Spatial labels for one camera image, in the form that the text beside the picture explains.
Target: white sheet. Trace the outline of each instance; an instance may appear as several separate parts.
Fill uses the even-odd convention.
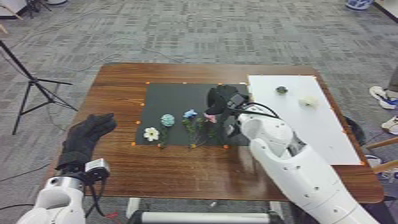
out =
[[[275,92],[278,86],[287,88],[286,95]],[[273,109],[298,138],[312,146],[328,164],[358,165],[357,152],[316,78],[312,76],[248,75],[248,91],[254,101]],[[298,99],[305,96],[312,96],[317,100],[314,108],[298,104]]]

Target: black tripod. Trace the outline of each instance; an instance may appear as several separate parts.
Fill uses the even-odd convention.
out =
[[[71,104],[62,100],[62,98],[56,96],[56,94],[47,90],[47,88],[40,85],[39,82],[49,82],[49,83],[63,84],[63,85],[71,85],[71,83],[67,83],[67,82],[58,82],[58,81],[53,81],[53,80],[46,80],[46,79],[37,79],[37,78],[31,76],[31,74],[30,74],[30,72],[28,72],[28,70],[26,70],[26,68],[24,68],[24,66],[23,66],[23,64],[21,64],[21,62],[19,62],[19,60],[17,60],[17,58],[15,58],[15,56],[14,56],[14,54],[12,54],[12,52],[10,52],[10,50],[8,50],[8,48],[7,48],[7,46],[5,46],[1,40],[0,40],[0,47],[3,48],[3,51],[5,51],[5,53],[7,53],[7,55],[8,55],[10,59],[12,59],[12,61],[14,61],[14,63],[15,63],[15,65],[17,65],[17,67],[19,67],[23,73],[24,73],[24,77],[28,78],[28,86],[26,86],[26,91],[24,91],[24,96],[23,96],[23,101],[21,101],[21,107],[19,107],[19,112],[17,112],[17,118],[15,118],[15,124],[14,124],[14,130],[12,130],[12,135],[14,135],[14,134],[15,134],[15,130],[17,130],[19,121],[21,121],[21,116],[23,116],[28,112],[31,112],[35,109],[39,109],[42,106],[46,106],[49,103],[53,103],[53,104],[56,104],[58,106],[62,106],[62,107],[72,109],[74,111],[78,111],[78,110],[76,110],[76,108],[71,106]],[[30,88],[31,88],[33,86],[37,87],[37,89],[39,89],[39,91],[40,91],[40,93],[42,93],[42,95],[44,95],[44,97],[46,97],[46,102],[44,102],[42,104],[39,104],[39,105],[37,105],[33,108],[30,108],[28,110],[24,110],[24,105],[26,105],[26,100],[28,100]]]

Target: gray carpet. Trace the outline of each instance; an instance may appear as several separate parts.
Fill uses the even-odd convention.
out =
[[[58,93],[76,107],[104,63],[298,64],[317,69],[367,138],[380,133],[396,111],[380,109],[367,88],[385,86],[398,65],[398,26],[374,7],[349,11],[342,0],[71,0],[51,9],[33,19],[1,21],[10,34],[0,33],[0,38],[37,76],[72,82]],[[24,85],[0,59],[0,179],[49,162],[63,139],[60,128],[74,116],[58,106],[42,108],[23,117],[10,136]],[[31,92],[30,106],[40,100]],[[392,160],[398,149],[385,147],[374,154]],[[0,207],[33,202],[42,175],[44,170],[0,183]],[[161,203],[147,204],[159,208]],[[191,209],[186,201],[168,201],[166,207],[179,203]],[[197,210],[206,209],[200,203]],[[122,212],[124,199],[106,199],[103,204]],[[241,212],[259,207],[245,202],[222,206]],[[0,223],[12,223],[24,211],[0,211]],[[92,223],[106,221],[97,218]]]

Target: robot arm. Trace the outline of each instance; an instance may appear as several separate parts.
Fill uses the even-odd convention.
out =
[[[252,105],[246,111],[266,113]],[[250,140],[250,152],[277,187],[321,224],[378,223],[364,211],[337,173],[312,147],[298,140],[278,118],[255,114],[238,116],[241,134]]]
[[[58,176],[46,181],[39,192],[33,209],[23,215],[17,224],[83,224],[81,207],[83,188],[104,181],[108,164],[103,159],[90,161],[99,137],[113,130],[113,115],[90,115],[69,130],[58,157]]]

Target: wooden table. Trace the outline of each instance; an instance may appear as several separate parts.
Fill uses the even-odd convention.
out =
[[[110,179],[104,196],[286,200],[245,147],[200,147],[134,145],[136,121],[147,83],[229,83],[246,82],[246,74],[312,75],[344,126],[351,144],[364,161],[360,166],[335,166],[344,185],[362,203],[381,200],[383,193],[348,130],[339,108],[325,83],[312,68],[264,65],[104,65],[90,87],[85,103],[74,118],[88,114],[113,113],[117,128],[95,146],[94,158],[110,163]]]

